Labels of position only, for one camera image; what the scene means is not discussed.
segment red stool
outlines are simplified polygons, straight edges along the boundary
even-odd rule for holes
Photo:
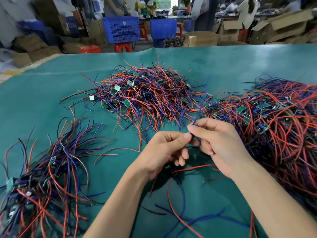
[[[114,45],[114,50],[116,53],[122,53],[122,49],[125,48],[125,51],[127,53],[131,53],[132,52],[132,48],[131,48],[131,45],[130,43],[128,42],[122,42],[122,43],[116,43]]]
[[[246,42],[248,38],[249,29],[241,30],[239,32],[238,41]]]
[[[81,47],[80,53],[102,53],[102,51],[96,45],[88,45]]]
[[[179,32],[176,33],[177,37],[181,37],[182,36],[182,28],[183,28],[183,24],[178,23],[177,26],[179,27]]]
[[[145,38],[145,40],[148,40],[145,25],[140,25],[140,38]]]

